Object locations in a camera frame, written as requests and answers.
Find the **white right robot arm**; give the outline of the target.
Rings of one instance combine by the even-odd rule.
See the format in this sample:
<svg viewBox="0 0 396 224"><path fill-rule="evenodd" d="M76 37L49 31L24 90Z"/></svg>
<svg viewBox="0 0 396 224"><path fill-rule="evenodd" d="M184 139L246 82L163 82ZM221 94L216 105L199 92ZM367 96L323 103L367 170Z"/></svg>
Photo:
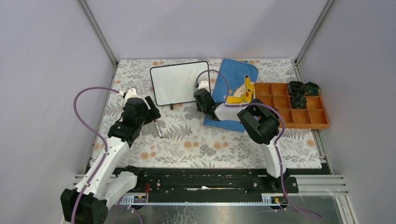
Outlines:
<svg viewBox="0 0 396 224"><path fill-rule="evenodd" d="M284 189L287 168L277 145L284 133L284 128L279 131L279 126L283 125L280 113L258 99L240 105L215 102L206 89L195 91L193 96L198 111L203 112L208 119L217 122L236 121L243 125L248 136L262 149L269 175L269 189L274 192Z"/></svg>

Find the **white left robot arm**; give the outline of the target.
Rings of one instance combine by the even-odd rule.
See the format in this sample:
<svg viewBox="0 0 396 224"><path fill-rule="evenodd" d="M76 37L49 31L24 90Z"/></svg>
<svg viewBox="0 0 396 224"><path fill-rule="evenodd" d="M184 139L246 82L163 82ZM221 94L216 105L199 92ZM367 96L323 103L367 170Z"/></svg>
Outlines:
<svg viewBox="0 0 396 224"><path fill-rule="evenodd" d="M91 166L84 178L74 187L65 189L60 200L64 219L72 224L103 224L110 208L129 190L144 188L140 170L122 171L108 183L117 163L132 147L141 128L160 118L158 108L147 96L126 99L121 118L109 129L102 157Z"/></svg>

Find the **white whiteboard black frame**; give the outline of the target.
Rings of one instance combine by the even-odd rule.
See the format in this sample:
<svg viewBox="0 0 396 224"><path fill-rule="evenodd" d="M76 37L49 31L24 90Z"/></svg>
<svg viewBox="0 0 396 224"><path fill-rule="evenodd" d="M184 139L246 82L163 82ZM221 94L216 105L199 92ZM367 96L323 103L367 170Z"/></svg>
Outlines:
<svg viewBox="0 0 396 224"><path fill-rule="evenodd" d="M158 106L194 102L196 83L204 82L210 89L207 61L179 63L152 67L150 72L156 104Z"/></svg>

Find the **white whiteboard marker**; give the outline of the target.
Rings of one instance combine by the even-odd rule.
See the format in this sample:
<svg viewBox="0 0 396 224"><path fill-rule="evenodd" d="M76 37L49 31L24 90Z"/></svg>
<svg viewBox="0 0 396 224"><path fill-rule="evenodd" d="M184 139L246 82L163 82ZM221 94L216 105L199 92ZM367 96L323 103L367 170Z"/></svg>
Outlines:
<svg viewBox="0 0 396 224"><path fill-rule="evenodd" d="M162 136L161 130L160 130L160 128L159 128L159 125L158 125L158 123L157 123L157 120L155 119L153 122L154 122L154 124L155 124L155 126L156 126L156 129L157 129L157 132L158 132L159 137L162 139L163 136Z"/></svg>

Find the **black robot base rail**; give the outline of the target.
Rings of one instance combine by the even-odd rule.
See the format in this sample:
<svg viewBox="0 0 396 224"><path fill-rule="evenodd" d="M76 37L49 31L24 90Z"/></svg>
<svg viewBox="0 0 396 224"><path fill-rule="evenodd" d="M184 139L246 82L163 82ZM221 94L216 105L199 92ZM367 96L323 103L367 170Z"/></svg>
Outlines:
<svg viewBox="0 0 396 224"><path fill-rule="evenodd" d="M97 198L128 205L246 205L282 208L292 196L346 196L344 178L323 169L287 169L283 181L263 168L116 168Z"/></svg>

